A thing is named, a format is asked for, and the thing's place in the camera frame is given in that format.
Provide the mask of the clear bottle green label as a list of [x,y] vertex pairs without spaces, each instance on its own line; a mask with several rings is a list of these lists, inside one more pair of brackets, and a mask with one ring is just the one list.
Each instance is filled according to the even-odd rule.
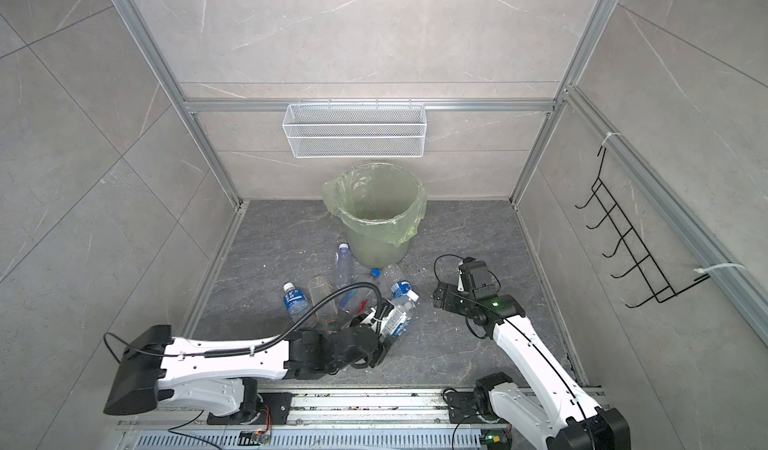
[[380,334],[382,341],[390,337],[398,337],[406,330],[415,314],[418,300],[419,296],[413,290],[409,290],[392,302],[393,309],[383,322]]

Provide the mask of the small bottle blue label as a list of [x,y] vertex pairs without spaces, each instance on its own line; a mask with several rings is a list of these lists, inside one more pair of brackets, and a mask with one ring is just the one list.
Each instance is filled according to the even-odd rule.
[[288,315],[293,322],[300,320],[310,309],[310,303],[304,292],[293,283],[283,285],[283,302]]

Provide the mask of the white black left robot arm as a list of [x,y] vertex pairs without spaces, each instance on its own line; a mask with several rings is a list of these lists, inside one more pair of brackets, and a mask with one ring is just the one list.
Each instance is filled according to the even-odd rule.
[[166,402],[204,410],[225,424],[245,423],[260,411],[261,380],[318,380],[348,366],[373,368],[386,353],[369,325],[250,341],[191,340],[155,325],[125,344],[103,412],[139,415]]

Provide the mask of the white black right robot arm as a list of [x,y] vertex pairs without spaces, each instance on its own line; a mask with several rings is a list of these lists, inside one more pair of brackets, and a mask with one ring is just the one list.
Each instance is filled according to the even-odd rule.
[[603,408],[570,377],[512,296],[489,291],[478,298],[440,283],[433,292],[433,305],[482,327],[537,397],[527,397],[501,374],[491,375],[476,383],[480,415],[506,421],[537,449],[631,447],[623,415],[615,408]]

